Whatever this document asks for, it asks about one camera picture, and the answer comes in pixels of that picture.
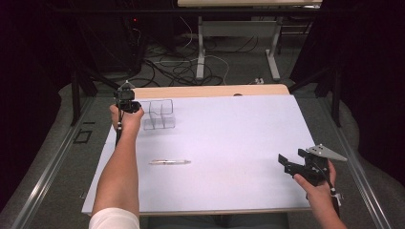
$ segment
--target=white sleeve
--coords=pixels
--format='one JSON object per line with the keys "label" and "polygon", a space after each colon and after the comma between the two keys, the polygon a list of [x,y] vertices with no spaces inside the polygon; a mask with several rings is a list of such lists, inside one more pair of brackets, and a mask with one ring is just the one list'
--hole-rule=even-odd
{"label": "white sleeve", "polygon": [[139,229],[139,219],[120,208],[106,208],[90,219],[89,229]]}

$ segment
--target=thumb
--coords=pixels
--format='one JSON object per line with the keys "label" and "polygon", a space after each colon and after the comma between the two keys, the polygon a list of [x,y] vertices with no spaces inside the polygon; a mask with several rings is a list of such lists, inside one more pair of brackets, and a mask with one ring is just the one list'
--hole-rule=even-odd
{"label": "thumb", "polygon": [[303,178],[301,175],[296,174],[294,175],[294,180],[307,192],[310,193],[315,187],[313,187],[312,184],[307,182],[305,178]]}

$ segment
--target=human arm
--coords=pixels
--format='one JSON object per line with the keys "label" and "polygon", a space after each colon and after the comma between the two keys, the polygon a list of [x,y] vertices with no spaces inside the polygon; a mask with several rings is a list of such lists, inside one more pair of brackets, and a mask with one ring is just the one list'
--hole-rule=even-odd
{"label": "human arm", "polygon": [[[110,111],[117,128],[118,108],[111,105]],[[142,108],[133,114],[124,113],[121,137],[98,181],[92,215],[102,209],[116,207],[139,217],[136,139],[142,116]]]}
{"label": "human arm", "polygon": [[[329,161],[330,183],[334,186],[336,180],[336,171],[333,164]],[[318,186],[313,186],[307,182],[301,175],[294,175],[295,181],[307,192],[309,205],[316,220],[325,229],[347,228],[342,220],[338,217],[333,208],[330,195],[330,186],[326,181]]]}

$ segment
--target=gray floor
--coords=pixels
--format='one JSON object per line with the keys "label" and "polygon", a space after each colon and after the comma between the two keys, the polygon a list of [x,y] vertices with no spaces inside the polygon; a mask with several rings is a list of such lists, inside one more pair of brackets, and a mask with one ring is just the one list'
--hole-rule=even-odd
{"label": "gray floor", "polygon": [[[288,86],[292,84],[288,76],[305,38],[304,35],[284,37],[282,53],[276,56],[282,76],[279,83]],[[207,48],[215,46],[215,49],[208,51],[206,55],[216,57],[207,58],[206,64],[213,74],[222,77],[226,75],[225,82],[228,85],[249,84],[257,77],[262,77],[266,84],[278,83],[271,79],[267,66],[264,49],[268,43],[265,39],[259,39],[252,52],[214,52],[235,51],[248,39],[249,37],[227,37],[207,40]],[[244,47],[244,50],[253,47],[254,41],[255,39]],[[192,52],[181,47],[182,52]],[[159,58],[152,59],[155,62],[161,61]],[[151,77],[151,74],[151,69],[144,66],[138,77]],[[161,75],[157,76],[157,81],[161,86],[168,86],[170,83],[168,78]],[[108,105],[114,103],[113,90],[101,83],[96,85],[99,94],[95,98],[83,96],[82,104],[86,109],[83,110],[79,123],[73,128],[70,128],[70,88],[68,86],[60,91],[62,106],[57,119],[32,167],[1,213],[0,228],[87,227],[89,217],[80,213],[84,201],[83,194],[90,187],[110,128]],[[343,155],[351,154],[351,163],[335,162],[338,172],[336,186],[345,196],[341,207],[342,220],[349,228],[390,228],[390,225],[391,228],[401,228],[401,225],[405,225],[402,218],[405,216],[403,186],[358,155],[358,130],[349,109],[342,103],[340,114],[343,127],[336,129],[328,114],[330,97],[316,98],[313,88],[314,85],[308,85],[296,92],[295,96],[315,143],[323,143]],[[90,137],[89,141],[80,143],[87,135]],[[288,213],[288,220],[290,228],[319,228],[311,212]],[[146,228],[147,219],[142,218],[141,221],[142,227]]]}

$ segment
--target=person's right arm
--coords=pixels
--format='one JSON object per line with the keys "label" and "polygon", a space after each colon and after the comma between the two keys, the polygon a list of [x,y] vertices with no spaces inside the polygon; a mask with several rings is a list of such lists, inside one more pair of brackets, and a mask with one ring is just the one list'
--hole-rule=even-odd
{"label": "person's right arm", "polygon": [[[329,167],[330,182],[334,186],[336,171],[330,161]],[[330,186],[326,181],[314,187],[299,174],[294,175],[294,179],[307,192],[308,201],[310,208],[312,209],[312,213],[315,216],[316,220],[321,224],[322,228],[347,228],[333,208],[333,203],[330,195]]]}

